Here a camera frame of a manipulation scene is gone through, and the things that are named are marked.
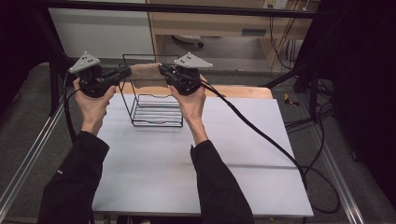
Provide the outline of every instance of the black jacket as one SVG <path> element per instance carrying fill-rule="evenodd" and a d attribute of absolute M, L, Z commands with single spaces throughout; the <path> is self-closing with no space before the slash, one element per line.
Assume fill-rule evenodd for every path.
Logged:
<path fill-rule="evenodd" d="M 89 222 L 108 149 L 105 142 L 90 133 L 78 135 L 44 188 L 38 224 Z M 197 173 L 203 223 L 254 223 L 244 194 L 213 144 L 207 140 L 192 147 L 191 159 Z"/>

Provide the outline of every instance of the white table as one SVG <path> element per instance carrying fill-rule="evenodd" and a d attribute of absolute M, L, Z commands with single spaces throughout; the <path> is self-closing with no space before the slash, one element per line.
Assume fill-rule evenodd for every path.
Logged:
<path fill-rule="evenodd" d="M 128 105 L 134 96 L 125 95 Z M 291 155 L 276 100 L 229 98 L 253 124 Z M 237 179 L 255 217 L 312 217 L 298 170 L 245 125 L 220 98 L 207 97 L 207 134 Z M 93 200 L 97 213 L 199 216 L 193 139 L 182 128 L 134 127 L 120 94 L 107 108 L 99 137 L 110 145 Z"/>

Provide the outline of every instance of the black wire rack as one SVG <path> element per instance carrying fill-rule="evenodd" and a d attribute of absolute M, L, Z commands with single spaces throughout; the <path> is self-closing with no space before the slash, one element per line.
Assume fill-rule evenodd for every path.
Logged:
<path fill-rule="evenodd" d="M 179 55 L 164 54 L 123 54 L 124 64 L 133 65 L 136 62 L 141 63 L 140 59 L 127 59 L 128 56 L 161 56 L 175 57 Z M 128 106 L 128 102 L 123 94 L 126 83 L 130 83 L 134 92 L 134 101 L 132 106 Z M 124 80 L 120 84 L 120 93 L 128 115 L 135 127 L 183 127 L 183 116 L 180 112 L 180 106 L 177 100 L 171 95 L 153 95 L 153 94 L 137 94 L 134 83 L 131 79 Z"/>

